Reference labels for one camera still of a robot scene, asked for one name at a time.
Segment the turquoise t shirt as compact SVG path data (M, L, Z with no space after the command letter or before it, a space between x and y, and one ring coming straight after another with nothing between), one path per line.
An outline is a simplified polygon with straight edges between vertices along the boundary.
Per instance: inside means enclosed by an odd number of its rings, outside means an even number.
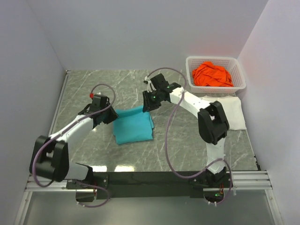
M113 122L113 135L118 145L153 140L154 123L143 106L117 109L118 118Z

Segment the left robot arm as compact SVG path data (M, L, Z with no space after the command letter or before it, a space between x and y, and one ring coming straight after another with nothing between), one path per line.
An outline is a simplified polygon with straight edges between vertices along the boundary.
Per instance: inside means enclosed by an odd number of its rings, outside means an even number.
M69 159L69 150L89 134L101 123L109 124L118 117L108 96L91 94L92 102L87 104L71 121L60 131L50 136L39 136L35 142L30 163L30 173L40 187L38 177L49 179L50 182L74 180L82 188L95 185L92 167L79 163L72 163Z

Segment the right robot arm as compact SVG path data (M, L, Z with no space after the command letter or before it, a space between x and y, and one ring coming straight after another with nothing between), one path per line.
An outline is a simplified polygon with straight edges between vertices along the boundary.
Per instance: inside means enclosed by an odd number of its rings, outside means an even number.
M145 77L147 89L143 94L143 112L158 109L163 101L173 103L197 118L200 137L206 142L207 168L198 175L203 183L217 187L226 180L224 144L229 122L220 102L209 102L188 92L178 83L169 83L162 74Z

